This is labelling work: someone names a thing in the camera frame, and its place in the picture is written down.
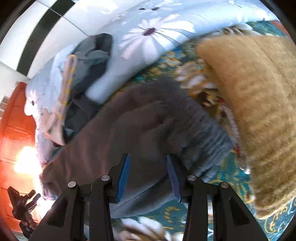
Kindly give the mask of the beige sweater yellow stripes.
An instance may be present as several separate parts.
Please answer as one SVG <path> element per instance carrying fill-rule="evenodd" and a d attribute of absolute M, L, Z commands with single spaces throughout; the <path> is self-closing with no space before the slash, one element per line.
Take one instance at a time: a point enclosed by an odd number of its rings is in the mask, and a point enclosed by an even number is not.
<path fill-rule="evenodd" d="M 78 57 L 76 55 L 71 54 L 67 57 L 62 75 L 62 88 L 57 102 L 53 106 L 51 113 L 45 108 L 42 110 L 41 124 L 44 135 L 46 138 L 49 138 L 52 142 L 60 146 L 65 145 L 63 137 L 64 119 L 77 63 Z"/>

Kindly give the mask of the orange wooden headboard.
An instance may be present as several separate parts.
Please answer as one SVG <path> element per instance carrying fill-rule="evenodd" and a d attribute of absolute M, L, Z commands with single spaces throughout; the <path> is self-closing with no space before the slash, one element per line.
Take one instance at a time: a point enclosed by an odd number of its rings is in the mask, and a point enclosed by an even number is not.
<path fill-rule="evenodd" d="M 13 217 L 7 189 L 11 186 L 22 195 L 35 189 L 32 176 L 14 170 L 21 150 L 35 146 L 35 120 L 23 110 L 25 89 L 25 83 L 17 84 L 1 115 L 1 216 L 14 232 L 21 232 L 20 221 Z"/>

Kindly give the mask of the dark grey sweatpants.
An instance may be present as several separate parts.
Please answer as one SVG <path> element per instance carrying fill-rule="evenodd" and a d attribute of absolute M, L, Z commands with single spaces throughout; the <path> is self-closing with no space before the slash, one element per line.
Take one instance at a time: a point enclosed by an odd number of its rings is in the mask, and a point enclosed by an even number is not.
<path fill-rule="evenodd" d="M 89 184 L 130 156 L 127 185 L 112 218 L 146 214 L 173 200 L 166 157 L 174 154 L 204 181 L 233 142 L 179 84 L 162 77 L 136 84 L 108 102 L 43 171 L 45 189 L 60 195 L 70 181 Z"/>

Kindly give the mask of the teal floral blanket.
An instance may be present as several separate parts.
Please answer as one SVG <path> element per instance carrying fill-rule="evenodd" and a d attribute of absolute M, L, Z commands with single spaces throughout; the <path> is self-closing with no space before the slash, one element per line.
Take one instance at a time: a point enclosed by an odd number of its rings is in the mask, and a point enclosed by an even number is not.
<path fill-rule="evenodd" d="M 266 219 L 295 197 L 295 44 L 286 37 L 222 35 L 197 46 L 205 61 L 202 82 L 138 84 L 112 99 L 110 157 L 130 153 L 121 206 L 121 240 L 162 240 L 164 227 L 131 219 L 173 197 L 165 156 L 177 155 L 204 181 L 238 144 L 240 166 L 251 173 L 256 216 Z"/>

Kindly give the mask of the mustard knit sweater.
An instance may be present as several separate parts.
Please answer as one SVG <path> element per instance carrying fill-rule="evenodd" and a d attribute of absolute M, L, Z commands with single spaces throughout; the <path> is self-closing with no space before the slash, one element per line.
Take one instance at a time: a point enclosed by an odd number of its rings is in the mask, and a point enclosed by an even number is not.
<path fill-rule="evenodd" d="M 232 109 L 256 215 L 295 198 L 295 44 L 287 37 L 221 36 L 196 52 Z"/>

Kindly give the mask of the light blue daisy duvet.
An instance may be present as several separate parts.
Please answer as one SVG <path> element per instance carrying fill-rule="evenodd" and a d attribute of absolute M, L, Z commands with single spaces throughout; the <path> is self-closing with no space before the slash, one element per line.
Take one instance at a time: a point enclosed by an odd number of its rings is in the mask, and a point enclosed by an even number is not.
<path fill-rule="evenodd" d="M 275 19 L 261 1 L 153 1 L 144 9 L 134 6 L 112 20 L 103 16 L 94 21 L 95 29 L 86 38 L 112 35 L 110 58 L 105 73 L 86 90 L 86 96 L 102 106 L 129 78 L 178 45 L 226 27 Z M 35 144 L 41 165 L 61 147 L 45 137 L 42 110 L 52 112 L 67 57 L 84 40 L 66 44 L 65 38 L 66 32 L 61 32 L 56 41 L 37 51 L 29 68 L 25 114 L 36 122 Z"/>

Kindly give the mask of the dark blue-grey garment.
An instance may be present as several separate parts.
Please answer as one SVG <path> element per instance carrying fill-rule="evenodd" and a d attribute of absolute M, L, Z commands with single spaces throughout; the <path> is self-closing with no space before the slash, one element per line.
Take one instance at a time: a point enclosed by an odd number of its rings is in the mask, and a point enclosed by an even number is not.
<path fill-rule="evenodd" d="M 66 106 L 63 127 L 66 143 L 79 133 L 100 110 L 100 105 L 86 96 L 86 90 L 105 73 L 112 41 L 112 35 L 106 33 L 90 36 L 80 42 L 72 52 L 77 56 L 78 63 L 75 67 L 70 98 Z"/>

